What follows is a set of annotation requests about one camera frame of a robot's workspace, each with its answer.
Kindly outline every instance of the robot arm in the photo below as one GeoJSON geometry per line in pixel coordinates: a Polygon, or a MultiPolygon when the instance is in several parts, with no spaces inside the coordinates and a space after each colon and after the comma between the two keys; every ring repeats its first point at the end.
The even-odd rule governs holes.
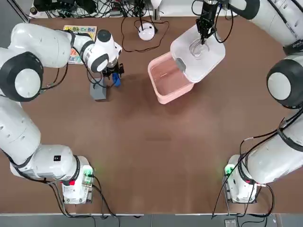
{"type": "MultiPolygon", "coordinates": [[[[303,2],[301,0],[204,0],[202,15],[197,20],[202,44],[216,32],[214,18],[219,4],[259,26],[281,43],[287,56],[268,73],[267,87],[271,96],[284,107],[302,108],[303,2]]],[[[281,130],[279,126],[272,139],[252,151],[247,156],[247,165],[241,162],[238,168],[234,169],[227,181],[228,198],[232,202],[254,201],[256,183],[273,182],[303,166],[303,117],[298,116],[298,119],[287,129],[281,130]]],[[[230,167],[233,169],[239,158],[239,155],[232,156],[225,170],[230,167]]]]}
{"type": "Polygon", "coordinates": [[[16,176],[53,178],[63,182],[66,203],[85,203],[89,197],[92,167],[69,147],[40,144],[41,133],[19,102],[35,99],[43,82],[43,67],[67,64],[71,48],[92,72],[114,67],[121,46],[101,30],[94,42],[89,35],[18,24],[8,49],[0,48],[0,148],[16,176]]]}
{"type": "Polygon", "coordinates": [[[8,49],[0,48],[3,95],[18,102],[35,99],[42,86],[43,67],[66,65],[72,47],[92,72],[115,66],[122,51],[107,30],[100,30],[94,42],[88,34],[18,24],[12,31],[8,49]]]}

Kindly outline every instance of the clear plastic container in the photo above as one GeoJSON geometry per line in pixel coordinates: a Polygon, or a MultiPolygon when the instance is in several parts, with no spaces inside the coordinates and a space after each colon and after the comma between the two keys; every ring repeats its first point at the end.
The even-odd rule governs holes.
{"type": "Polygon", "coordinates": [[[170,52],[152,60],[148,65],[148,74],[161,104],[171,102],[194,87],[194,83],[179,70],[170,52]]]}

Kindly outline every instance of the tabletop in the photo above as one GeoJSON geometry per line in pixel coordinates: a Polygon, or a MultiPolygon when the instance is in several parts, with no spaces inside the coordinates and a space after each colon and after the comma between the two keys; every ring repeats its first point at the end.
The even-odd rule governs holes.
{"type": "MultiPolygon", "coordinates": [[[[266,76],[284,58],[282,47],[254,24],[235,18],[224,43],[224,60],[192,91],[161,105],[147,72],[149,62],[167,53],[171,42],[195,24],[194,17],[162,18],[170,23],[159,48],[122,52],[122,85],[113,87],[106,102],[89,95],[89,81],[81,65],[70,65],[63,83],[36,100],[24,103],[42,134],[43,144],[69,146],[96,168],[104,195],[115,213],[211,213],[222,185],[223,168],[239,152],[240,142],[276,128],[288,111],[268,93],[266,76]]],[[[135,18],[123,24],[124,48],[144,49],[159,43],[167,24],[150,42],[139,39],[135,18]]],[[[64,25],[97,26],[109,30],[121,44],[122,18],[33,19],[31,23],[53,29],[64,25]]],[[[231,22],[220,18],[218,32],[225,37],[231,22]]],[[[45,68],[44,83],[56,69],[45,68]]],[[[253,143],[244,146],[248,149],[253,143]]],[[[1,213],[59,213],[53,192],[39,183],[13,176],[0,155],[1,213]]],[[[297,170],[271,183],[274,212],[302,213],[300,176],[297,170]]],[[[265,213],[271,201],[262,190],[249,213],[265,213]]],[[[72,206],[70,212],[100,213],[101,199],[72,206]]],[[[231,212],[243,212],[232,205],[231,212]]],[[[216,213],[226,213],[223,194],[216,213]]]]}

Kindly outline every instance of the black joint cap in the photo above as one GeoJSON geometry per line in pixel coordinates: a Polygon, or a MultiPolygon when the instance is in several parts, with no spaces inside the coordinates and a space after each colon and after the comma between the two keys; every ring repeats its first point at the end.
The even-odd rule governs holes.
{"type": "Polygon", "coordinates": [[[112,34],[107,30],[98,31],[97,38],[98,38],[98,40],[100,40],[103,43],[108,42],[111,37],[112,37],[112,34]]]}

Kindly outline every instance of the floor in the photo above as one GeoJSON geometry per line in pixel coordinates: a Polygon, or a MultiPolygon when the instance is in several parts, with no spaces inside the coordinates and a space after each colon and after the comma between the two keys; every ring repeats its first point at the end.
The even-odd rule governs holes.
{"type": "MultiPolygon", "coordinates": [[[[97,227],[118,227],[118,220],[109,217],[106,220],[96,219],[97,227]]],[[[226,219],[233,219],[225,215],[210,219],[209,215],[144,215],[141,218],[121,217],[121,227],[224,227],[226,219]]],[[[246,216],[239,219],[244,221],[260,221],[259,218],[246,216]]],[[[267,227],[299,227],[303,226],[303,215],[281,214],[271,215],[267,227]]],[[[1,227],[94,227],[92,218],[74,219],[62,215],[40,216],[0,216],[1,227]]],[[[243,227],[263,227],[264,223],[247,223],[243,227]]]]}

